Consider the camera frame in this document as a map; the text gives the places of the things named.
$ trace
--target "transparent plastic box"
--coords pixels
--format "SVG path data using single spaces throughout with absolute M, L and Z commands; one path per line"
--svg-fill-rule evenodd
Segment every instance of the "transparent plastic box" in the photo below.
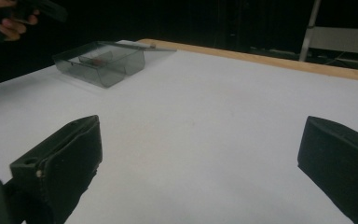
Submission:
M 144 49 L 96 41 L 53 56 L 66 75 L 108 88 L 145 67 Z

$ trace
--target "wooden table edge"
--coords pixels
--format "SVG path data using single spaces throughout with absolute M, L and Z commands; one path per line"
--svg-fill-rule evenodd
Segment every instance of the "wooden table edge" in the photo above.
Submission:
M 329 65 L 322 65 L 316 63 L 303 63 L 285 59 L 271 58 L 266 56 L 240 53 L 224 49 L 210 49 L 200 46 L 192 46 L 187 44 L 180 44 L 156 39 L 141 39 L 138 42 L 144 44 L 156 44 L 157 47 L 179 49 L 196 53 L 209 54 L 214 56 L 226 57 L 231 59 L 243 60 L 252 63 L 262 63 L 282 68 L 289 68 L 298 71 L 311 72 L 331 77 L 344 77 L 358 80 L 358 70 L 350 68 L 341 68 Z

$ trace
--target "human hand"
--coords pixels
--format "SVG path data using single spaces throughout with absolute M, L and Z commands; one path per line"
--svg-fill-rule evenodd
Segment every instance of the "human hand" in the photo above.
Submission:
M 0 0 L 0 7 L 14 7 L 16 1 L 11 0 Z M 0 23 L 0 32 L 6 36 L 6 41 L 13 41 L 20 39 L 21 35 L 27 30 L 25 24 L 35 25 L 37 24 L 38 10 L 34 11 L 33 15 L 28 17 L 28 21 L 20 21 L 16 18 L 4 18 Z

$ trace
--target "black handheld object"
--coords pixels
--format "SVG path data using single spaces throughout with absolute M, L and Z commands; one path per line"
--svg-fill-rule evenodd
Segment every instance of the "black handheld object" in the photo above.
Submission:
M 15 7 L 0 8 L 0 23 L 4 18 L 16 18 L 21 21 L 27 21 L 34 9 L 50 16 L 52 19 L 65 22 L 68 13 L 64 7 L 61 7 L 49 0 L 18 0 Z M 0 32 L 0 42 L 4 41 L 6 36 Z
M 0 223 L 64 223 L 101 161 L 98 117 L 66 124 L 10 164 L 13 178 L 0 181 Z
M 308 117 L 297 159 L 298 167 L 358 223 L 358 132 Z

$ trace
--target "white table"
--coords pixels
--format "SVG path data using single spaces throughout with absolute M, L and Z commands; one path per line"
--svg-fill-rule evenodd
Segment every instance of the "white table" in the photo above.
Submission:
M 0 84 L 0 179 L 99 115 L 103 163 L 67 223 L 351 223 L 297 168 L 307 116 L 358 132 L 358 81 L 178 50 L 109 89 L 55 66 Z

